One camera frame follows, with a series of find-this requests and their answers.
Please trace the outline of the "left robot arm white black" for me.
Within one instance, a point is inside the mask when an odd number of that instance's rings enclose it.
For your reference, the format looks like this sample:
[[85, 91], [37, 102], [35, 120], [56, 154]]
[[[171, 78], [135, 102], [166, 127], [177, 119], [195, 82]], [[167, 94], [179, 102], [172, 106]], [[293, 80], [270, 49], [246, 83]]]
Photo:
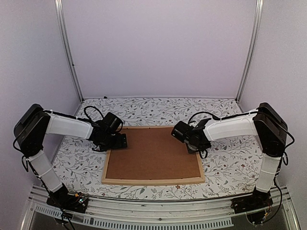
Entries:
[[52, 199], [61, 208], [71, 204], [67, 188], [58, 177], [46, 154], [48, 136], [75, 137], [92, 142], [95, 152], [125, 149], [128, 146], [126, 134], [122, 133], [123, 121], [108, 112], [94, 120], [84, 109], [84, 116], [77, 117], [44, 109], [40, 104], [32, 104], [13, 128], [12, 146], [26, 159], [36, 176], [53, 193]]

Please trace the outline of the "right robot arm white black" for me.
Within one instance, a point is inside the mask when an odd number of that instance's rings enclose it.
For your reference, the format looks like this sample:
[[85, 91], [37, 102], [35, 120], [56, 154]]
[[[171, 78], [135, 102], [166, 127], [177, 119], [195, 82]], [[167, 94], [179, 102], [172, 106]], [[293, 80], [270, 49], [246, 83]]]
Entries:
[[228, 118], [205, 118], [189, 122], [188, 146], [201, 153], [208, 173], [204, 191], [227, 196], [257, 190], [248, 199], [252, 209], [263, 205], [278, 174], [287, 147], [294, 142], [286, 122], [268, 104]]

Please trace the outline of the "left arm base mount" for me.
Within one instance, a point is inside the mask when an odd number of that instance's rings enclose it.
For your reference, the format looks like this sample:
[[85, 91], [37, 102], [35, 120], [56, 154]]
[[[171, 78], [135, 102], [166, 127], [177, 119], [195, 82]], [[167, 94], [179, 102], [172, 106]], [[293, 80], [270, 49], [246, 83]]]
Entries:
[[85, 213], [88, 205], [88, 195], [82, 192], [69, 194], [67, 187], [62, 184], [59, 190], [49, 193], [47, 204], [64, 210]]

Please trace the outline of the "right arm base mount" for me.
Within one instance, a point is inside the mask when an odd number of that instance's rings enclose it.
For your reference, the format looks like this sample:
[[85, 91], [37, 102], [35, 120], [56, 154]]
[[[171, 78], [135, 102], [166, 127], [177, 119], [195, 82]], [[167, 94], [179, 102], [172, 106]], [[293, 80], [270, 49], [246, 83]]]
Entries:
[[247, 219], [251, 224], [262, 224], [272, 211], [272, 197], [270, 192], [260, 192], [254, 189], [251, 195], [233, 198], [231, 208], [235, 214], [253, 211], [247, 214]]

